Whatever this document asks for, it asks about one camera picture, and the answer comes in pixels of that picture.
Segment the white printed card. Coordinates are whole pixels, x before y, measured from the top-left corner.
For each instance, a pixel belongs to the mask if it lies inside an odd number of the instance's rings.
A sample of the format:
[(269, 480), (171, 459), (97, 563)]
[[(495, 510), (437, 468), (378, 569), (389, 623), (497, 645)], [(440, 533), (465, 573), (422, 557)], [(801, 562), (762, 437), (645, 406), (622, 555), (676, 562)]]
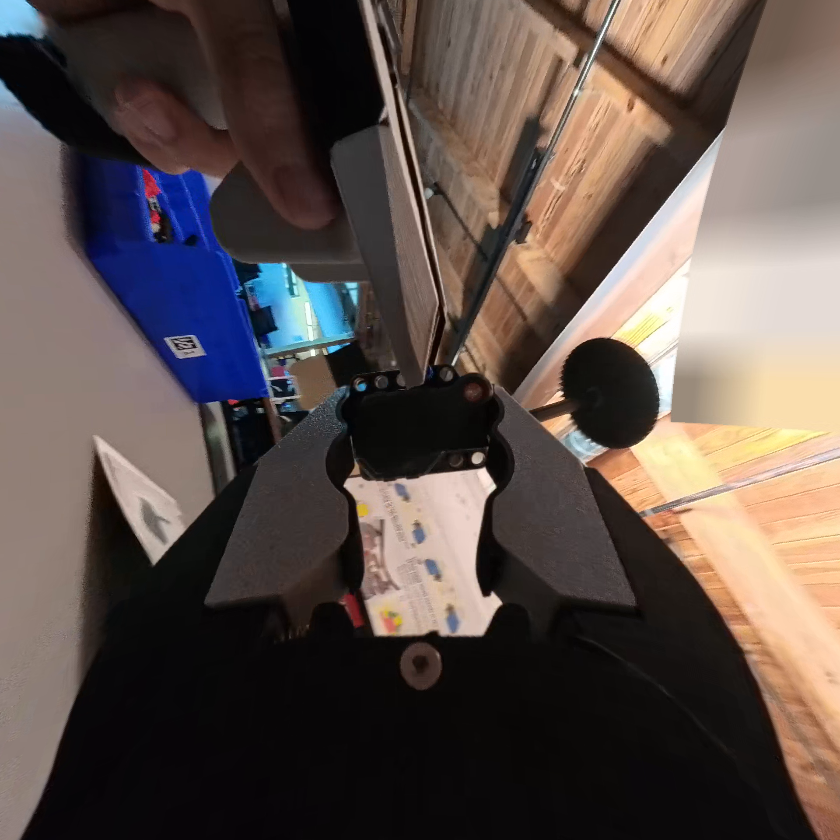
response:
[(123, 517), (150, 563), (158, 564), (186, 530), (181, 507), (102, 437), (92, 441)]

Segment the blue plastic bin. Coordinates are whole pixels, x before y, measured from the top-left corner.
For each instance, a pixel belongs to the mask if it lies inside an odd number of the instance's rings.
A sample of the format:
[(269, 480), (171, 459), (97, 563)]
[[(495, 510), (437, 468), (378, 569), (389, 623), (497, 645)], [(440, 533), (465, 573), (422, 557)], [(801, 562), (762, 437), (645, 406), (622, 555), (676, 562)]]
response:
[(78, 156), (88, 260), (195, 403), (269, 394), (203, 175)]

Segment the black toy gear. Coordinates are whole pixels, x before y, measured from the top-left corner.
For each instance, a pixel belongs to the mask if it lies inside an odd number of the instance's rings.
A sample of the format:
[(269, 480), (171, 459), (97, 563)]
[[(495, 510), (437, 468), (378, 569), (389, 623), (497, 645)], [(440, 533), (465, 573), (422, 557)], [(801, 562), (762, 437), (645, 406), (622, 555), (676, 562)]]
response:
[(533, 408), (540, 422), (570, 417), (594, 444), (636, 446), (655, 428), (659, 390), (644, 357), (612, 338), (590, 339), (572, 350), (560, 373), (562, 400)]

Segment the black toy frame piece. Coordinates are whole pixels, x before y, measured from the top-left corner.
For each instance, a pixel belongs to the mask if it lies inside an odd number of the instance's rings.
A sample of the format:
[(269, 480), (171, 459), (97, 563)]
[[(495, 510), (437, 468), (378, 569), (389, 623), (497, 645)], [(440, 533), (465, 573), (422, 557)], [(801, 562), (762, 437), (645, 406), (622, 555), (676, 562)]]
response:
[(486, 468), (500, 416), (494, 386), (449, 365), (413, 387), (398, 371), (357, 376), (341, 405), (359, 474), (379, 482)]

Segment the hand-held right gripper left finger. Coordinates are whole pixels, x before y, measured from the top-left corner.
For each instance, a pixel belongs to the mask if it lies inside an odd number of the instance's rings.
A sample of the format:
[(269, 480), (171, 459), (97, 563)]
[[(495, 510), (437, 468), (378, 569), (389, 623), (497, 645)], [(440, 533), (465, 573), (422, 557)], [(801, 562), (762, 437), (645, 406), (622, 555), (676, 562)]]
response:
[(342, 414), (349, 396), (339, 388), (259, 460), (207, 607), (313, 611), (361, 588), (360, 524), (345, 488), (354, 468)]

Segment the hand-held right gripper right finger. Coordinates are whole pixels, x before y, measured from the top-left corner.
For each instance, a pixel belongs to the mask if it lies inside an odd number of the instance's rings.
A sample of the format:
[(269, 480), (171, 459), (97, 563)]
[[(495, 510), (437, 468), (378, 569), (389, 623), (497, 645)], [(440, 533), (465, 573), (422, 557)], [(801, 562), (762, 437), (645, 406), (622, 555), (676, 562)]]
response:
[(529, 613), (632, 613), (637, 599), (581, 463), (501, 386), (478, 540), (483, 595)]

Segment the person's left hand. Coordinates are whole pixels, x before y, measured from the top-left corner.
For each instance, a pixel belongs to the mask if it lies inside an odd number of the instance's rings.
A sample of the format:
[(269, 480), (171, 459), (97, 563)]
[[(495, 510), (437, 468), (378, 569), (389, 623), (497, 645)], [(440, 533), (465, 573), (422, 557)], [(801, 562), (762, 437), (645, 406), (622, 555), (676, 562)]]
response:
[(339, 210), (331, 176), (310, 142), (274, 8), (262, 1), (30, 1), (48, 24), (156, 6), (189, 22), (224, 107), (226, 130), (205, 123), (174, 93), (144, 78), (115, 86), (108, 118), (162, 172), (224, 177), (238, 163), (269, 203), (302, 229)]

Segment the toy instruction booklet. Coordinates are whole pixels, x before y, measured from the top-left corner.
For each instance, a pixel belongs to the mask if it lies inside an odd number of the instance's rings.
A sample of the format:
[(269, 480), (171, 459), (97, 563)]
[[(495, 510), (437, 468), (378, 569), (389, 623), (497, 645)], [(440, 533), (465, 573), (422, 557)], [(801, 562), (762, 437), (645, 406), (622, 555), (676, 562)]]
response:
[(481, 636), (500, 605), (476, 576), (480, 527), (495, 486), (485, 469), (345, 483), (364, 552), (358, 594), (377, 637)]

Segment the grey desk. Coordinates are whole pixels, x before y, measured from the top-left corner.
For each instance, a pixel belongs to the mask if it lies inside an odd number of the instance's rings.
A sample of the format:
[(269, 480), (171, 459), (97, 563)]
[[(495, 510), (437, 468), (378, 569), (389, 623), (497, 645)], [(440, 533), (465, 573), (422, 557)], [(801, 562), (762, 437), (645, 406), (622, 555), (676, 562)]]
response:
[(76, 237), (70, 159), (2, 90), (2, 733), (67, 712), (86, 657), (93, 438), (192, 523), (218, 489), (196, 403)]

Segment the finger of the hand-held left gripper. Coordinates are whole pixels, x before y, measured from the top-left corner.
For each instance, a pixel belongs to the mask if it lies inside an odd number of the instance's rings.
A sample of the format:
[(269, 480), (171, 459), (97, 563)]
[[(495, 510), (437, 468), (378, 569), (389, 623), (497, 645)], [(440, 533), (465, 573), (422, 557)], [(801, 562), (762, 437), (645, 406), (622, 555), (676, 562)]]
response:
[(442, 327), (439, 279), (403, 146), (391, 126), (338, 141), (331, 164), (406, 386), (426, 380)]

